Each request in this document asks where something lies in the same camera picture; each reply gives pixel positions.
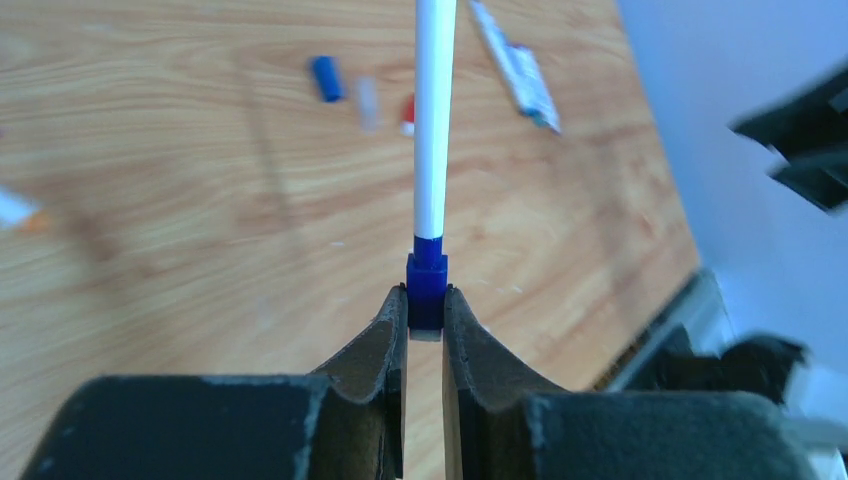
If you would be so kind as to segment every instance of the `marker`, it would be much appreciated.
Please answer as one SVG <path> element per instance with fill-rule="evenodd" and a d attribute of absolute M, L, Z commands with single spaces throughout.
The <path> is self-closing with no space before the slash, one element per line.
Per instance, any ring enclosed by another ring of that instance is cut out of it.
<path fill-rule="evenodd" d="M 406 264 L 410 338 L 438 341 L 448 257 L 442 254 L 456 0 L 415 2 L 415 237 Z"/>
<path fill-rule="evenodd" d="M 469 3 L 480 33 L 509 86 L 518 111 L 531 117 L 537 126 L 561 133 L 556 106 L 542 79 L 533 52 L 527 47 L 511 44 L 481 2 L 469 0 Z"/>

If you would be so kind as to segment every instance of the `blue marker cap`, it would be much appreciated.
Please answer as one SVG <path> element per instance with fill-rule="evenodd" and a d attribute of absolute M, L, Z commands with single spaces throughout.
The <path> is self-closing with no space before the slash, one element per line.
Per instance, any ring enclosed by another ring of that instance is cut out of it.
<path fill-rule="evenodd" d="M 336 61 L 333 57 L 313 58 L 312 73 L 315 75 L 315 83 L 318 84 L 325 102 L 338 102 L 344 98 L 342 78 L 336 70 Z"/>

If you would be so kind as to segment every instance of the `wood grain surface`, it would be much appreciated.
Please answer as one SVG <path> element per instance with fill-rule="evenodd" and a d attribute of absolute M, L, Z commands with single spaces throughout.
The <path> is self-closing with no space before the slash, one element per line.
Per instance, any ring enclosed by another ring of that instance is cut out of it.
<path fill-rule="evenodd" d="M 521 358 L 591 384 L 698 263 L 613 0 L 490 0 L 535 49 L 565 134 L 511 105 L 460 2 L 445 246 Z M 0 478 L 104 373 L 309 371 L 404 280 L 412 0 L 2 0 Z M 382 127 L 323 104 L 336 56 Z M 413 344 L 410 479 L 443 478 L 440 346 Z"/>

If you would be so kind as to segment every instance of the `blurred object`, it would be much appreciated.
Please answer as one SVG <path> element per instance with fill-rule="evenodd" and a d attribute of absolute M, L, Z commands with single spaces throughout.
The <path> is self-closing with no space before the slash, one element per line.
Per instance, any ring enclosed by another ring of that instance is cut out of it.
<path fill-rule="evenodd" d="M 362 116 L 362 129 L 372 134 L 377 131 L 379 124 L 379 103 L 377 102 L 377 79 L 374 77 L 359 77 L 359 113 Z"/>
<path fill-rule="evenodd" d="M 848 65 L 733 131 L 789 162 L 771 177 L 825 212 L 848 203 Z"/>
<path fill-rule="evenodd" d="M 415 94 L 409 96 L 406 107 L 403 109 L 403 124 L 400 131 L 407 137 L 415 135 Z"/>
<path fill-rule="evenodd" d="M 47 213 L 35 201 L 0 186 L 0 228 L 36 233 L 49 224 Z"/>
<path fill-rule="evenodd" d="M 333 57 L 320 56 L 312 59 L 312 73 L 325 102 L 335 103 L 344 99 L 342 77 Z"/>
<path fill-rule="evenodd" d="M 509 86 L 518 111 L 532 118 L 536 126 L 561 133 L 556 106 L 533 52 L 526 46 L 510 44 L 486 7 L 477 0 L 469 1 L 480 32 Z"/>

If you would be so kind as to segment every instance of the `white tube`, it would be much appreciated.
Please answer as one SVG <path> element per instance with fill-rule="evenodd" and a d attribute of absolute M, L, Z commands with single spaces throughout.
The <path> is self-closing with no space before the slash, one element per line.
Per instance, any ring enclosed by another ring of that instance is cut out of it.
<path fill-rule="evenodd" d="M 445 228 L 456 0 L 415 1 L 415 236 Z"/>
<path fill-rule="evenodd" d="M 498 65 L 501 75 L 509 85 L 509 91 L 516 103 L 518 111 L 527 114 L 533 109 L 533 92 L 524 82 L 521 67 L 514 56 L 506 35 L 498 28 L 495 17 L 489 14 L 486 7 L 478 0 L 470 0 L 471 11 L 477 19 L 477 25 L 489 47 L 489 52 Z"/>

